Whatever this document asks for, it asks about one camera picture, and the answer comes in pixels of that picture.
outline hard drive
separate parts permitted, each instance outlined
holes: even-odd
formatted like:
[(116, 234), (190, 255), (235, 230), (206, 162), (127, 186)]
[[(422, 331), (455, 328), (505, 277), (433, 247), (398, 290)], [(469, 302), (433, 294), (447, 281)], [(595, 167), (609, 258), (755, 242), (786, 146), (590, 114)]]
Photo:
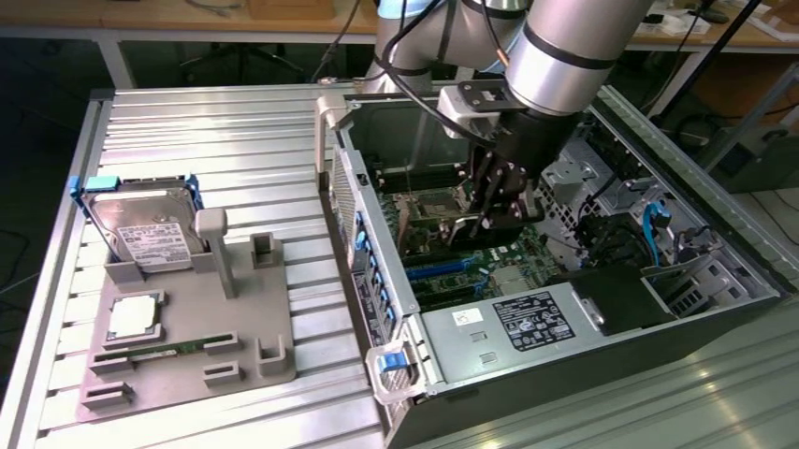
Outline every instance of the hard drive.
[(143, 272), (191, 268), (191, 255), (206, 252), (194, 230), (203, 208), (194, 176), (127, 181), (94, 177), (80, 203), (116, 261), (136, 262)]

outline hard drive label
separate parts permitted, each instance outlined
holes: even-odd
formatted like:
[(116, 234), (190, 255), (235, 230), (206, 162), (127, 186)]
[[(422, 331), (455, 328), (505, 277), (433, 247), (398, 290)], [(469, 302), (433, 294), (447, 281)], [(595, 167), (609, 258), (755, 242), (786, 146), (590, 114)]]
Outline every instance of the hard drive label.
[(116, 230), (140, 267), (190, 260), (184, 232), (179, 223), (119, 227)]
[(566, 317), (547, 292), (494, 304), (511, 344), (525, 352), (575, 337)]

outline floor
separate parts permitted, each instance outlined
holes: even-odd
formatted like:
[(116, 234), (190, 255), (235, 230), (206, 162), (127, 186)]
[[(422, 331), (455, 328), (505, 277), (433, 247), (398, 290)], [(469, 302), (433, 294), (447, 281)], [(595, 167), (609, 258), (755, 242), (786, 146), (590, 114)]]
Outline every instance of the floor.
[[(191, 77), (182, 72), (179, 62), (208, 50), (210, 45), (203, 43), (128, 42), (124, 45), (143, 88), (239, 84), (238, 62), (232, 57), (198, 67)], [(263, 50), (278, 48), (267, 45)], [(286, 58), (310, 74), (323, 51), (321, 45), (293, 44), (286, 48)], [(370, 46), (342, 48), (334, 64), (322, 73), (343, 78), (362, 75), (371, 53)], [(611, 78), (613, 85), (637, 104), (657, 90), (657, 83), (671, 69), (670, 58), (665, 58), (662, 65), (651, 66), (643, 56), (643, 53), (629, 53)], [(441, 80), (453, 74), (451, 67), (438, 67), (435, 78)], [(244, 83), (282, 84), (294, 79), (291, 72), (256, 60), (251, 62)], [(0, 164), (0, 396), (22, 338), (35, 275), (48, 247), (88, 95), (92, 89), (110, 87), (111, 79), (94, 44), (0, 39), (0, 136), (6, 143)], [(698, 110), (703, 110), (703, 106), (689, 98), (673, 120)], [(22, 283), (3, 292), (18, 282)]]

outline barcode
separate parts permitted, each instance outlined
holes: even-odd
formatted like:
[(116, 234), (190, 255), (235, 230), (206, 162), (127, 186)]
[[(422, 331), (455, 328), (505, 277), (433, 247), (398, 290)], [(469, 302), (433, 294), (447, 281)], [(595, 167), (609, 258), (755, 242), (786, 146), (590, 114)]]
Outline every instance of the barcode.
[(183, 262), (188, 260), (188, 253), (178, 253), (166, 258), (167, 262)]

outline metal table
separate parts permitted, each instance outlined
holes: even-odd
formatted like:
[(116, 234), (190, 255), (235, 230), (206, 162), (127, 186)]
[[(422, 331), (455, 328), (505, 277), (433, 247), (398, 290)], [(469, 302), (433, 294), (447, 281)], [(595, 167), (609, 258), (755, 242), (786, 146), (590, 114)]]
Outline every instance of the metal table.
[[(298, 380), (103, 423), (75, 422), (107, 249), (64, 195), (0, 415), (0, 447), (382, 447), (314, 184), (322, 89), (351, 88), (119, 91), (90, 104), (70, 170), (123, 177), (192, 172), (206, 205), (228, 208), (230, 240), (256, 231), (283, 239)], [(798, 323), (799, 304), (787, 304), (686, 359), (422, 448), (797, 444)]]

